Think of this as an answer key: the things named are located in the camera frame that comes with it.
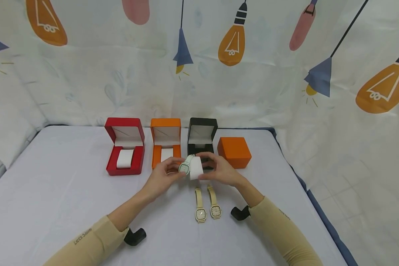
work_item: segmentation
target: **beige watch strap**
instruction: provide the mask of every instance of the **beige watch strap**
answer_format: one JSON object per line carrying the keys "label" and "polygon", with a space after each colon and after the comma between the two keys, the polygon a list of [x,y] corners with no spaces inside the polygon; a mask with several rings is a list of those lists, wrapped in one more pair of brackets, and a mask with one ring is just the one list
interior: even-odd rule
{"label": "beige watch strap", "polygon": [[210,201],[211,205],[217,205],[216,193],[214,192],[214,188],[211,185],[207,186],[208,192],[210,193]]}
{"label": "beige watch strap", "polygon": [[195,194],[197,194],[197,208],[202,208],[202,195],[199,188],[195,189]]}

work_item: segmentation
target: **fabric backdrop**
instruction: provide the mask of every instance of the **fabric backdrop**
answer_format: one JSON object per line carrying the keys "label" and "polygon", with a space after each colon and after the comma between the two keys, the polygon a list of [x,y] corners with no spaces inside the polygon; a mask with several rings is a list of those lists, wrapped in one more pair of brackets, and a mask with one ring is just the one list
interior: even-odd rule
{"label": "fabric backdrop", "polygon": [[337,49],[363,0],[243,2],[0,0],[0,176],[49,124],[272,126],[358,265],[399,265],[399,0]]}

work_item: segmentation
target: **arm sleeve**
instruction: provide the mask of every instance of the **arm sleeve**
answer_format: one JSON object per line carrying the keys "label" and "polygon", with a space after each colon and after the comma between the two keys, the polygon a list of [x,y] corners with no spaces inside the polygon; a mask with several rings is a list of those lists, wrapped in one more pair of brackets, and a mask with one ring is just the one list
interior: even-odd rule
{"label": "arm sleeve", "polygon": [[291,219],[264,198],[257,206],[250,208],[250,215],[272,241],[289,266],[322,266],[322,262],[300,229]]}
{"label": "arm sleeve", "polygon": [[126,237],[129,228],[119,232],[104,216],[92,227],[74,238],[44,266],[93,266],[104,261]]}

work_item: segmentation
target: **watch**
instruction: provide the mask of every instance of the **watch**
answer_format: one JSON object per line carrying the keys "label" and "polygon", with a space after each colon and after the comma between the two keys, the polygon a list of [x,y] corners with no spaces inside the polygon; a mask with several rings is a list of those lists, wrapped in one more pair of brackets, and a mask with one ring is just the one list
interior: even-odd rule
{"label": "watch", "polygon": [[207,186],[208,192],[210,193],[210,215],[213,219],[219,219],[222,215],[222,209],[219,205],[217,205],[216,193],[214,192],[214,188],[211,185]]}
{"label": "watch", "polygon": [[201,190],[196,188],[195,194],[197,195],[197,211],[195,212],[195,219],[197,219],[198,223],[205,222],[205,219],[207,218],[207,212],[205,211],[205,208],[202,207]]}
{"label": "watch", "polygon": [[195,155],[189,155],[188,157],[186,157],[186,160],[179,166],[179,172],[185,172],[187,176],[190,169],[189,164],[194,157]]}

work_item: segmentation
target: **red watch box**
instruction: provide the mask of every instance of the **red watch box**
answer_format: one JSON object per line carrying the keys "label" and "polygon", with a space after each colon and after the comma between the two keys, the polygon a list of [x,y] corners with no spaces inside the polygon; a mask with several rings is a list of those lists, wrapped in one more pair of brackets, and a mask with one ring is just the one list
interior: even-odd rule
{"label": "red watch box", "polygon": [[[133,175],[142,172],[144,157],[144,133],[139,118],[109,117],[105,129],[111,137],[114,147],[108,160],[106,170],[109,175]],[[130,168],[117,168],[117,160],[122,149],[132,149]]]}

